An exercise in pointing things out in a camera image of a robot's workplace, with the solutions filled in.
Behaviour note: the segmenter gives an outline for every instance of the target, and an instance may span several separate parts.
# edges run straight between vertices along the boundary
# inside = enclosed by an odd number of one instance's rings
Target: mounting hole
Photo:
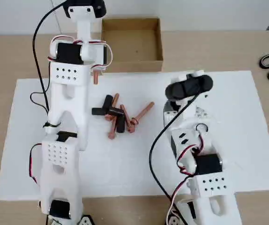
[[[65,168],[60,165],[52,165],[53,171],[55,171],[57,174],[63,174],[65,172]]]
[[[188,139],[185,139],[181,142],[181,144],[186,144],[188,142]]]
[[[185,133],[182,133],[179,138],[183,138],[186,134]]]

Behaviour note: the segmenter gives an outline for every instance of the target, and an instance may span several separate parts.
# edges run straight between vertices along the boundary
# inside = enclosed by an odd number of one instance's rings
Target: copper bolt
[[[139,115],[137,115],[136,117],[131,118],[130,123],[132,125],[138,125],[139,124],[139,120],[154,106],[154,102],[150,102],[148,106],[146,106],[146,108],[144,108]]]
[[[113,101],[112,101],[112,107],[116,107],[116,104],[117,104],[117,101],[118,101],[119,96],[120,96],[120,95],[119,95],[118,93],[115,94],[115,97],[114,97],[114,99],[113,99]],[[112,115],[110,115],[110,114],[106,114],[106,115],[105,115],[105,119],[106,119],[107,121],[111,121],[113,118],[114,118],[114,116],[112,116]]]
[[[113,120],[112,120],[112,127],[111,127],[111,130],[110,132],[108,133],[108,138],[113,140],[115,139],[116,137],[116,134],[115,134],[115,130],[116,130],[116,120],[117,120],[117,117],[114,116]]]
[[[98,76],[99,76],[99,71],[97,70],[93,70],[93,80],[94,80],[94,84],[98,84]]]
[[[120,105],[120,109],[123,110],[124,112],[124,116],[125,116],[125,119],[126,119],[126,124],[127,124],[127,130],[130,132],[130,133],[133,133],[135,131],[135,126],[133,126],[131,123],[130,123],[130,119],[129,119],[129,116],[128,116],[128,113],[126,111],[126,108],[124,105]]]

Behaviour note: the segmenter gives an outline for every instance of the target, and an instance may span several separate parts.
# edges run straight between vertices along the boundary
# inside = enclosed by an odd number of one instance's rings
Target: table surface
[[[43,74],[51,35],[37,38]],[[12,98],[18,78],[36,78],[31,36],[0,36],[0,162]],[[163,71],[251,70],[269,127],[269,81],[258,59],[269,53],[269,31],[180,31],[162,33]],[[269,169],[266,165],[259,168]],[[243,224],[269,224],[269,191],[237,194]],[[95,224],[161,225],[168,201],[163,196],[84,199],[86,214]],[[44,224],[37,202],[0,202],[0,225]]]

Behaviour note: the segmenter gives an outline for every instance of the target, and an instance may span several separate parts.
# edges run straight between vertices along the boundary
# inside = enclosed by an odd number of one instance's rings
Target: white foam board
[[[106,74],[90,87],[91,107],[100,107],[106,94],[120,94],[118,104],[136,115],[148,102],[155,106],[142,118],[133,134],[118,134],[109,140],[111,123],[102,116],[90,117],[89,144],[80,152],[82,194],[85,197],[162,195],[153,180],[148,154],[163,128],[164,90],[172,77],[185,72]],[[236,192],[269,190],[269,133],[260,99],[250,71],[210,72],[214,87],[207,106],[218,122],[213,132],[221,146]],[[30,147],[41,142],[46,122],[43,109],[32,104],[29,94],[40,90],[37,79],[17,81],[0,169],[0,200],[37,200],[39,188],[28,176]],[[39,96],[37,101],[44,102]],[[71,117],[62,123],[75,131]],[[34,174],[39,174],[40,147],[33,151]],[[168,139],[163,136],[154,150],[153,165],[158,178],[171,193],[184,179],[179,173]]]

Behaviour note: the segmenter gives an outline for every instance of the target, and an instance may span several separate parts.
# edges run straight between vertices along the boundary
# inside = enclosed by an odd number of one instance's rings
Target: cardboard box
[[[102,40],[112,48],[107,72],[158,72],[163,49],[158,18],[104,19]]]

